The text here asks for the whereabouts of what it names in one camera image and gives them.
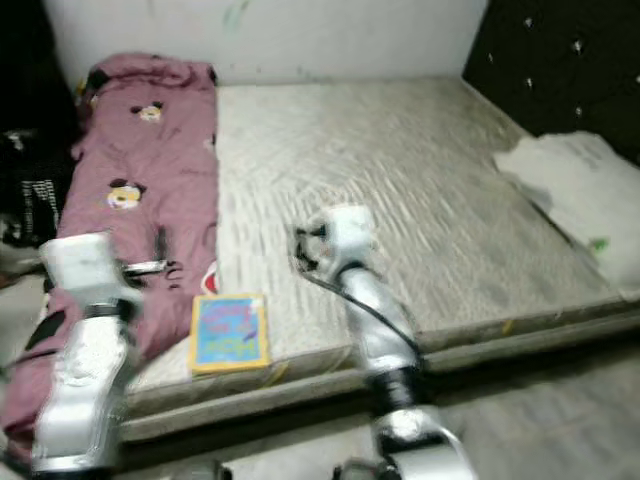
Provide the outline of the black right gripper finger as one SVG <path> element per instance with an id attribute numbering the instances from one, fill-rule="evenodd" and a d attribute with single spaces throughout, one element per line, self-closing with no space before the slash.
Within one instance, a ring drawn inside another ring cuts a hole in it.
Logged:
<path id="1" fill-rule="evenodd" d="M 293 269 L 300 274 L 312 274 L 319 261 L 310 253 L 310 243 L 320 236 L 319 227 L 293 227 Z"/>

